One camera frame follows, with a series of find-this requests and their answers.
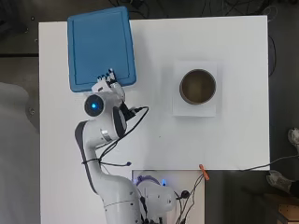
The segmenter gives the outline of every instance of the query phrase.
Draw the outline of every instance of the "floor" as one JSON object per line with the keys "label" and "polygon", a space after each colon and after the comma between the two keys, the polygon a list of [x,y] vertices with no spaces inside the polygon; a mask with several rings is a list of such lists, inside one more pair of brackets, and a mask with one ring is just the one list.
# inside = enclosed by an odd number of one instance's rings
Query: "floor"
{"label": "floor", "polygon": [[[68,16],[111,7],[107,0],[17,0],[21,17],[29,30],[26,34],[11,35],[0,41],[0,55],[3,53],[38,53],[37,26],[39,21],[65,21]],[[170,18],[199,17],[204,1],[162,0]],[[149,0],[152,19],[165,18],[159,1]],[[252,0],[249,12],[255,11],[261,0]],[[288,142],[287,131],[299,127],[299,6],[287,2],[275,3],[277,16],[269,22],[269,34],[275,40],[277,67],[269,78],[270,147],[271,161],[281,156],[296,153]],[[206,3],[203,16],[221,16],[220,0]],[[230,9],[223,6],[225,13]],[[247,4],[239,5],[238,11],[246,11]],[[230,15],[240,13],[232,10]],[[131,13],[131,19],[141,19]],[[269,66],[273,66],[273,46],[269,47]],[[29,120],[39,129],[38,111],[38,58],[0,58],[0,81],[24,87],[30,96],[27,106]],[[281,161],[271,166],[290,179],[299,179],[299,160]],[[252,193],[275,192],[265,181],[266,172],[240,173],[234,171],[209,172],[211,180],[206,183],[206,223],[253,223]]]}

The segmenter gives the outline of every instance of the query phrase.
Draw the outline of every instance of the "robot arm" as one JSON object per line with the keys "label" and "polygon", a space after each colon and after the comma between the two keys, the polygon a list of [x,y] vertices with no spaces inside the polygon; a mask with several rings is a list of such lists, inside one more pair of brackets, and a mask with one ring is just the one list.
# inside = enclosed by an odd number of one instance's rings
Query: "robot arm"
{"label": "robot arm", "polygon": [[[93,94],[85,102],[86,113],[94,119],[82,121],[75,130],[75,136],[93,192],[103,200],[107,224],[141,224],[136,186],[123,176],[103,173],[101,160],[97,159],[95,153],[100,146],[123,138],[127,128],[126,121],[141,109],[127,108],[122,87],[114,79],[113,71],[109,70],[109,73],[108,78],[99,79],[93,86]],[[174,207],[173,190],[160,186],[159,182],[144,179],[138,189],[139,192],[144,192],[141,197],[144,199],[142,205],[149,209],[145,218],[147,220],[148,217],[150,223],[161,222],[162,214]]]}
{"label": "robot arm", "polygon": [[86,100],[85,111],[94,119],[82,121],[75,136],[82,159],[87,161],[83,163],[90,185],[103,200],[107,223],[141,224],[135,185],[123,176],[103,173],[95,153],[97,147],[121,138],[126,131],[122,112],[124,91],[113,77],[103,78],[93,86],[93,95]]}

